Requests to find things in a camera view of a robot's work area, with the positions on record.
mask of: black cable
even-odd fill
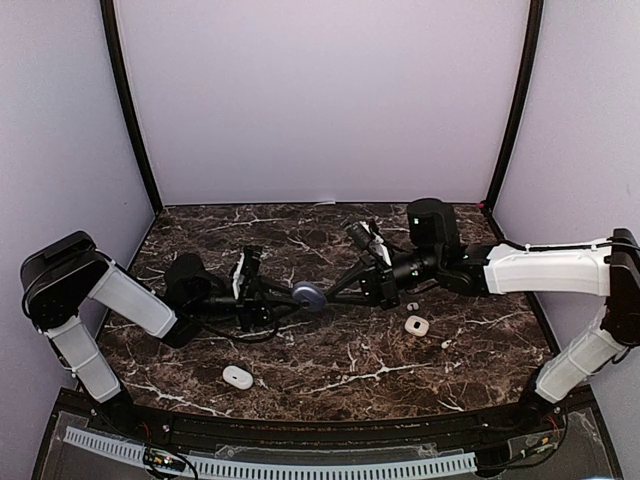
[[[553,450],[551,451],[551,453],[547,456],[545,456],[543,459],[539,460],[538,462],[535,463],[530,463],[527,465],[513,465],[514,463],[520,461],[520,460],[524,460],[526,459],[529,454],[537,449],[539,449],[541,446],[540,445],[533,445],[531,447],[528,447],[524,450],[522,450],[520,452],[519,455],[516,455],[512,458],[510,458],[509,460],[502,462],[502,463],[498,463],[495,465],[480,465],[478,464],[478,470],[522,470],[525,468],[533,468],[533,467],[537,467],[539,465],[542,465],[543,463],[549,461],[549,459],[551,457],[553,457],[556,452],[558,450],[560,450],[560,447],[562,446],[562,444],[564,443],[565,439],[567,438],[567,432],[569,431],[569,413],[568,413],[568,409],[566,406],[566,402],[564,405],[564,431],[562,432],[562,437],[560,437],[560,440],[558,441],[558,443],[556,444],[555,447],[553,447]]]
[[[124,433],[122,430],[120,430],[119,428],[117,428],[112,422],[111,420],[102,412],[100,405],[96,405],[95,400],[87,393],[87,398],[89,399],[89,401],[94,404],[94,411],[96,412],[96,414],[102,419],[103,422],[105,422],[107,425],[109,425],[109,427],[111,427],[113,430],[115,430],[118,435],[124,437],[124,438],[128,438],[129,440],[132,440],[134,442],[138,442],[138,443],[142,443],[145,446],[145,449],[149,449],[149,448],[155,448],[156,450],[162,450],[164,452],[169,453],[170,455],[173,455],[174,457],[182,460],[188,467],[189,469],[193,472],[193,478],[194,480],[198,480],[200,478],[199,474],[198,474],[198,470],[196,469],[195,465],[193,463],[191,463],[189,461],[189,459],[181,454],[181,453],[177,453],[177,452],[172,452],[171,450],[168,449],[168,447],[166,445],[158,445],[156,443],[153,443],[151,440],[140,440],[139,438],[134,437],[133,435],[130,435],[128,433]]]
[[[507,470],[523,470],[525,468],[538,467],[543,463],[548,462],[551,459],[551,457],[553,457],[558,452],[558,450],[560,450],[560,447],[564,443],[565,439],[567,438],[567,433],[569,432],[569,411],[566,405],[566,401],[565,401],[563,410],[564,410],[564,432],[562,432],[562,437],[560,437],[560,441],[558,441],[558,443],[556,444],[554,449],[551,451],[551,453],[535,463],[531,463],[529,465],[513,465],[511,467],[508,467]]]
[[[627,358],[627,355],[629,355],[629,352],[631,351],[630,347],[627,347],[627,349],[624,351],[624,353],[619,356],[619,357],[614,357],[611,359],[611,364],[612,365],[618,365],[619,363],[622,363],[622,361]]]
[[[433,290],[434,288],[438,288],[439,286],[439,283],[432,283],[431,285],[427,285],[426,287],[421,288],[417,291],[405,289],[405,293],[407,295],[420,295],[421,293],[428,292],[429,290]]]
[[[202,328],[204,331],[212,333],[214,335],[218,335],[219,337],[222,338],[226,338],[227,340],[233,340],[234,342],[238,342],[238,343],[263,343],[266,342],[268,340],[271,340],[273,337],[275,337],[278,332],[280,331],[280,322],[278,321],[277,318],[275,318],[274,322],[273,322],[273,330],[271,330],[271,332],[269,332],[268,335],[265,335],[264,337],[260,337],[260,338],[242,338],[236,335],[231,335],[229,333],[225,333],[223,331],[220,331],[216,328],[212,328],[210,327],[207,323],[202,322],[196,318],[194,318],[191,315],[186,315],[187,320],[189,320],[191,323],[193,323],[194,325],[197,325],[198,327]]]
[[[527,248],[524,245],[520,245],[516,242],[512,242],[511,240],[502,240],[500,243],[504,243],[505,245],[510,246],[516,250],[520,250],[522,252],[552,252],[552,251],[562,251],[562,250],[590,250],[592,247],[595,248],[604,248],[604,247],[626,247],[632,250],[640,251],[640,247],[637,245],[631,245],[629,243],[624,242],[616,242],[616,238],[610,238],[605,243],[597,243],[595,245],[592,244],[579,244],[579,245],[547,245],[547,246],[530,246]]]

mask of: white puck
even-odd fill
[[[222,378],[225,382],[240,390],[247,390],[253,385],[253,376],[235,365],[229,365],[222,371]]]

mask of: small white object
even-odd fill
[[[225,368],[222,371],[222,378],[225,382],[240,390],[247,390],[253,385],[253,376],[235,365],[229,365]]]
[[[429,322],[417,315],[411,315],[404,324],[404,329],[416,337],[424,337],[429,331]]]

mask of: black frame edge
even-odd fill
[[[603,440],[607,460],[614,478],[623,478],[620,463],[609,436],[606,424],[602,418],[599,406],[590,385],[583,385],[572,390],[567,396],[569,412],[591,408],[598,431]],[[53,427],[61,411],[84,416],[89,421],[89,428],[108,433],[116,433],[102,422],[99,417],[91,414],[92,404],[85,394],[65,388],[60,390],[58,399],[53,407],[47,431],[43,435],[36,465],[33,470],[33,480],[41,471],[47,456]],[[412,418],[407,422],[396,420],[380,420],[364,422],[373,428],[366,428],[366,432],[358,432],[362,422],[269,422],[265,420],[242,420],[232,418],[210,417],[178,412],[166,412],[149,407],[137,407],[138,413],[144,417],[147,424],[154,431],[162,425],[170,425],[170,433],[157,441],[170,446],[181,453],[191,450],[214,451],[219,445],[250,445],[265,448],[302,448],[302,449],[343,449],[343,448],[378,448],[385,446],[412,445],[435,441],[443,449],[451,445],[464,451],[477,451],[492,448],[506,442],[515,432],[490,433],[469,430],[470,425],[484,422],[492,423],[496,416],[509,415],[512,404],[488,407],[473,412],[433,415]],[[295,435],[283,432],[291,428]],[[389,436],[384,432],[394,432]],[[334,440],[316,443],[317,435],[330,434]],[[335,445],[335,438],[346,440]]]
[[[493,212],[488,208],[483,208],[482,213],[487,219],[487,223],[489,224],[489,228],[496,236],[498,241],[504,240],[506,237],[504,236],[504,232],[496,222],[496,219],[493,217]],[[549,345],[549,349],[553,355],[558,355],[560,353],[560,345],[558,344],[558,340],[553,334],[553,330],[551,330],[551,326],[549,325],[549,319],[547,318],[544,310],[542,309],[542,305],[540,304],[540,300],[533,292],[525,292],[525,296],[527,297],[527,302],[533,310],[533,314],[538,319],[538,325],[540,326],[540,330],[544,334],[544,338],[547,340],[547,344]]]
[[[531,73],[533,72],[533,64],[536,56],[536,48],[538,46],[538,37],[540,36],[540,25],[542,24],[542,10],[544,0],[531,0],[529,6],[529,18],[527,20],[527,30],[524,37],[524,46],[522,48],[522,57],[520,59],[520,69],[518,70],[518,79],[513,94],[511,110],[505,128],[502,146],[498,154],[498,160],[493,171],[489,191],[486,199],[482,202],[485,208],[493,210],[498,202],[500,190],[504,184],[507,175],[507,168],[513,153],[513,147],[516,143],[518,129],[524,112],[524,105],[527,100],[527,92],[529,91],[529,83],[531,82]]]
[[[118,22],[116,20],[116,12],[113,0],[100,0],[100,8],[102,10],[102,23],[104,25],[104,35],[109,49],[109,57],[111,59],[111,69],[113,70],[113,78],[116,82],[118,97],[120,98],[120,107],[124,121],[129,132],[129,139],[133,147],[133,153],[136,157],[136,163],[142,176],[144,188],[147,191],[147,197],[157,215],[162,211],[162,199],[158,185],[153,177],[149,157],[144,147],[142,132],[138,124],[138,117],[133,105],[133,97],[129,88],[129,80],[127,79],[127,71],[125,69],[124,57],[122,54],[122,45],[120,44],[120,36],[118,34]]]

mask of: robotic arm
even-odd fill
[[[293,289],[258,275],[261,249],[245,247],[229,281],[207,272],[197,255],[178,257],[165,273],[160,298],[76,232],[29,257],[21,269],[23,309],[122,430],[135,428],[132,402],[78,317],[85,298],[97,300],[172,347],[182,347],[211,320],[238,318],[244,331],[274,325],[300,308],[326,303],[393,308],[399,292],[425,281],[467,296],[518,291],[582,292],[606,298],[606,308],[560,355],[530,379],[519,401],[522,428],[540,421],[586,377],[640,345],[640,253],[624,229],[609,239],[577,245],[460,244],[453,207],[422,199],[407,207],[411,252],[391,245],[375,223],[347,233],[358,262],[322,292],[308,282]],[[197,320],[206,317],[207,322]]]

